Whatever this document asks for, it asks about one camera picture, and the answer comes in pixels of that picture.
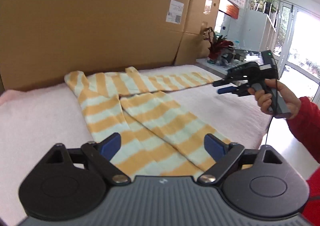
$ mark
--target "potted plant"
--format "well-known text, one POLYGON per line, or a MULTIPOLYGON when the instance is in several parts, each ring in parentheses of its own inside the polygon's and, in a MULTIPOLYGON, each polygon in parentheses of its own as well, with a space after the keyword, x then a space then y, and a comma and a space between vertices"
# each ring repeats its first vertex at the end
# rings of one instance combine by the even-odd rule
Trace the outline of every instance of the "potted plant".
POLYGON ((233 51, 233 42, 227 41, 226 36, 223 37, 221 35, 216 37, 212 27, 207 28, 205 32, 207 32, 208 37, 205 37, 204 40, 210 42, 208 49, 210 51, 209 58, 212 60, 212 63, 216 63, 222 50, 230 49, 230 51, 233 51))
POLYGON ((272 3, 273 3, 274 1, 275 1, 275 0, 265 0, 263 12, 266 13, 266 14, 268 14, 269 16, 270 16, 271 9, 272 9, 272 3))
POLYGON ((264 3, 266 0, 256 0, 256 3, 254 5, 254 9, 258 12, 263 12, 264 3))

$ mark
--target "white bed sheet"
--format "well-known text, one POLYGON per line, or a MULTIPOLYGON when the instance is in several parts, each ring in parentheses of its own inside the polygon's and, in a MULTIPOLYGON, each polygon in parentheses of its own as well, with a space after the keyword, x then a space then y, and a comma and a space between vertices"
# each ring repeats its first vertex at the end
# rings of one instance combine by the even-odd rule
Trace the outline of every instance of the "white bed sheet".
MULTIPOLYGON (((164 67, 143 71, 145 75, 206 72, 193 66, 164 67)), ((206 85, 172 92, 171 96, 232 141, 258 148, 268 116, 262 114, 253 97, 218 95, 206 85)), ((27 93, 0 105, 0 217, 16 225, 25 213, 18 188, 29 171, 56 142, 68 148, 92 140, 80 106, 65 84, 27 93)))

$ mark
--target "person's arm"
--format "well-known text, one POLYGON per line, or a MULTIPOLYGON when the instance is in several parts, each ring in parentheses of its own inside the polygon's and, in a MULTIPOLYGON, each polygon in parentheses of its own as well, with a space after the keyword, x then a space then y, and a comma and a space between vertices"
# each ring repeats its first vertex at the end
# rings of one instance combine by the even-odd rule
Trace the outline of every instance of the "person's arm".
POLYGON ((287 123, 294 137, 320 162, 320 110, 307 97, 300 98, 300 101, 297 116, 287 123))
MULTIPOLYGON (((308 149, 310 154, 320 162, 320 110, 318 106, 307 97, 298 99, 286 85, 275 79, 266 79, 266 85, 276 88, 281 93, 292 116, 287 119, 291 133, 308 149)), ((249 88, 249 93, 254 95, 258 106, 263 113, 271 115, 268 108, 271 105, 271 94, 264 90, 254 91, 249 88)))

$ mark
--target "cardboard box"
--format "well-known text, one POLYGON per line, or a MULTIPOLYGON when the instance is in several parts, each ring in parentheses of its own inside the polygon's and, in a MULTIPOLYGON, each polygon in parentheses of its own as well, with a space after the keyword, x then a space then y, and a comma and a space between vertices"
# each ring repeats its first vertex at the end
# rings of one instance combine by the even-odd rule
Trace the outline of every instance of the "cardboard box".
POLYGON ((173 64, 189 0, 0 0, 5 89, 63 82, 70 71, 173 64))
POLYGON ((0 77, 0 95, 4 92, 4 87, 3 87, 3 84, 2 84, 2 80, 1 80, 1 77, 0 77))
POLYGON ((220 0, 190 0, 184 32, 203 34, 216 24, 220 0))
POLYGON ((192 64, 209 55, 209 41, 204 41, 204 29, 214 28, 219 0, 190 0, 189 9, 175 65, 192 64))
POLYGON ((196 59, 209 55, 209 41, 200 34, 184 33, 181 39, 175 65, 195 64, 196 59))

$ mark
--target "hand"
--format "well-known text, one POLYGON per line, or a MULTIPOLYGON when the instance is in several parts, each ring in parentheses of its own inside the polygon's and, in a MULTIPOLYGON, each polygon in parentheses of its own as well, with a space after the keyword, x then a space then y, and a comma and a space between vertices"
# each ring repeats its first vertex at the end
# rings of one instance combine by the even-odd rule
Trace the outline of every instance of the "hand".
MULTIPOLYGON (((281 93, 284 102, 292 113, 292 116, 289 119, 294 119, 300 110, 300 99, 298 99, 295 94, 283 83, 278 81, 276 86, 276 79, 265 79, 265 83, 270 88, 278 88, 278 91, 281 93)), ((272 115, 272 113, 268 111, 268 108, 271 105, 271 94, 265 94, 263 89, 255 92, 253 88, 249 88, 248 92, 255 96, 258 106, 261 108, 263 113, 272 115)))

